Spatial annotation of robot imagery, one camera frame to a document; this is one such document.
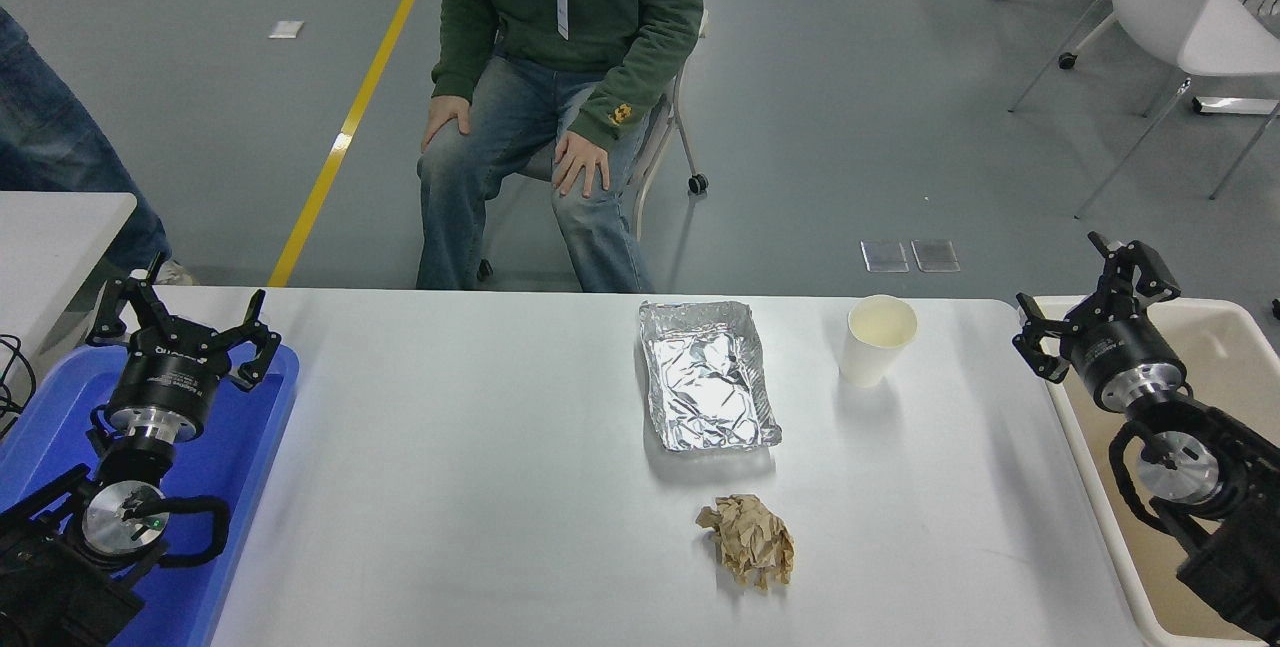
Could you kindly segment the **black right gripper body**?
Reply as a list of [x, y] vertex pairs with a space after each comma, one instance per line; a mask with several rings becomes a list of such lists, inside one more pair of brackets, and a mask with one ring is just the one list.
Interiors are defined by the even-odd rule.
[[1137, 400], [1187, 383], [1187, 368], [1144, 316], [1100, 323], [1060, 340], [1060, 356], [1093, 400]]

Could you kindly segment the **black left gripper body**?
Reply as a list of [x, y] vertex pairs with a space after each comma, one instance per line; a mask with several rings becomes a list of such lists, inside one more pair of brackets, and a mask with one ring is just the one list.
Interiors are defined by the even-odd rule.
[[166, 346], [157, 331], [129, 337], [129, 356], [110, 397], [110, 419], [118, 413], [157, 407], [187, 422], [205, 422], [221, 379], [230, 372], [225, 350], [198, 355], [204, 341]]

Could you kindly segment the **person's right hand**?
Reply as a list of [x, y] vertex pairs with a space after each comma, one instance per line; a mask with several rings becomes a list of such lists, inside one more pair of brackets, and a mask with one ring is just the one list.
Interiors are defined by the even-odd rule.
[[430, 142], [447, 126], [453, 126], [462, 136], [471, 132], [471, 102], [454, 95], [433, 96], [428, 104], [428, 123], [420, 142], [420, 152], [425, 152]]

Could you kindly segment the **person's left hand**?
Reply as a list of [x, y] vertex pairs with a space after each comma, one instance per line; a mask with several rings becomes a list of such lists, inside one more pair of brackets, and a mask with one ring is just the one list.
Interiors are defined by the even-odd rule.
[[580, 181], [584, 199], [591, 197], [596, 187], [611, 190], [608, 151], [581, 135], [567, 131], [556, 145], [556, 172], [552, 183], [561, 197], [568, 197]]

